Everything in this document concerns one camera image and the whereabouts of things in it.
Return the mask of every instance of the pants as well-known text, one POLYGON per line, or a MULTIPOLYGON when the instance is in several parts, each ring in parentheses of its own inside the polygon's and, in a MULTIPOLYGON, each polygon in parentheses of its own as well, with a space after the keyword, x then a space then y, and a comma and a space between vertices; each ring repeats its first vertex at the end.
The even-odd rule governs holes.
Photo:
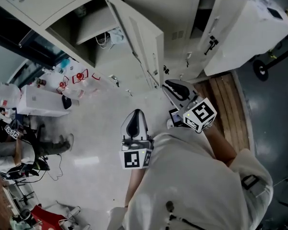
POLYGON ((34 146, 35 157, 40 158, 47 155, 60 154, 67 151, 70 145, 67 141, 63 143, 39 142, 34 146))

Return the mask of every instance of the black cable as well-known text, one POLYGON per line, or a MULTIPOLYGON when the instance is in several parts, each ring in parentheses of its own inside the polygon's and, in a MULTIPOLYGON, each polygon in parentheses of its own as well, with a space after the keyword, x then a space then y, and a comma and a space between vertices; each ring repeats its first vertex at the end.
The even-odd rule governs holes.
POLYGON ((61 156, 61 154, 57 154, 57 155, 61 157, 61 160, 60 160, 60 163, 59 163, 59 169, 61 170, 61 175, 56 175, 57 179, 55 180, 55 179, 52 178, 52 176, 51 176, 51 175, 49 174, 49 172, 47 171, 47 173, 48 173, 48 175, 50 176, 50 178, 51 178, 53 181, 55 181, 55 182, 59 180, 59 177, 62 177, 62 176, 63 176, 63 171, 62 171, 62 169, 61 169, 62 156, 61 156))
POLYGON ((39 182, 41 179, 43 179, 43 177, 44 177, 44 175, 46 174, 46 172, 47 172, 47 171, 45 171, 44 174, 43 174, 43 176, 42 176, 39 180, 37 180, 37 181, 35 181, 35 182, 39 182))

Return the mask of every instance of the chair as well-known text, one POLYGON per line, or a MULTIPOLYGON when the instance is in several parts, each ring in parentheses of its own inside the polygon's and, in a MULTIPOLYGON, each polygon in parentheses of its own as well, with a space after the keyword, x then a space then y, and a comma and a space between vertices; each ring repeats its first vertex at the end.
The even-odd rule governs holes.
POLYGON ((40 206, 35 206, 33 210, 31 210, 31 215, 35 219, 36 222, 41 221, 41 230, 62 230, 60 226, 61 221, 67 220, 66 217, 62 215, 57 215, 42 209, 40 206))

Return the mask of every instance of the caster wheel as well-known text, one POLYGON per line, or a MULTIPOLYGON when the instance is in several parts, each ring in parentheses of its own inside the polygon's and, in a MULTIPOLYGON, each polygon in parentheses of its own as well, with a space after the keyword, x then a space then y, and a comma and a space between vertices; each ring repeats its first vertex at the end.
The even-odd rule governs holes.
POLYGON ((254 61, 253 70, 261 81, 267 81, 269 78, 268 69, 266 69, 265 64, 261 60, 254 61))

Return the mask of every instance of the hand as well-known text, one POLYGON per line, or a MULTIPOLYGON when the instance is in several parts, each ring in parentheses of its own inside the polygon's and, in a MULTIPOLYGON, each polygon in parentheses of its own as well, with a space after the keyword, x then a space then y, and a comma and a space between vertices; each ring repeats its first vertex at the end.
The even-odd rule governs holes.
POLYGON ((23 132, 18 131, 18 137, 17 137, 17 139, 21 139, 21 137, 23 137, 23 136, 24 136, 23 132))

